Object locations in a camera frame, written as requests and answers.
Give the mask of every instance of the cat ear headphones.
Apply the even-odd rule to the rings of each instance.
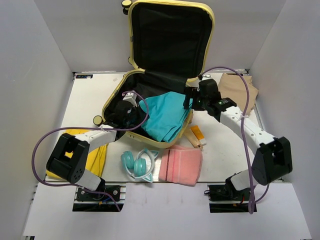
[[[141,158],[142,154],[146,153],[151,160],[151,167],[147,171],[146,159]],[[131,151],[125,151],[121,155],[121,161],[124,169],[133,179],[143,179],[149,183],[153,182],[152,171],[155,168],[155,158],[158,156],[158,151],[150,151],[147,148],[141,150],[136,159]]]

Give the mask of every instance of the headphone ear cup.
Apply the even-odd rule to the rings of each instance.
[[[139,158],[134,162],[133,173],[135,176],[140,177],[146,174],[147,163],[144,158]]]
[[[121,161],[124,168],[133,169],[135,166],[135,159],[131,151],[125,151],[121,155]]]

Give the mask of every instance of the suitcase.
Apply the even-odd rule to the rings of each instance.
[[[203,3],[137,0],[123,12],[128,14],[129,63],[134,70],[123,76],[106,101],[102,108],[102,122],[114,113],[124,91],[135,90],[144,98],[170,91],[183,94],[185,86],[203,71],[215,26],[213,11]],[[171,142],[158,142],[142,128],[127,131],[125,135],[157,148],[169,148],[182,136],[191,116],[192,111]]]

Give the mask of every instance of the pink towel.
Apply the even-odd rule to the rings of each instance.
[[[200,176],[201,165],[200,149],[174,145],[163,152],[159,179],[194,186]]]

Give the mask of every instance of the suitcase lid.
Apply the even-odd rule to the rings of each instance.
[[[203,3],[138,0],[128,11],[135,69],[163,72],[187,79],[205,66],[215,16]]]

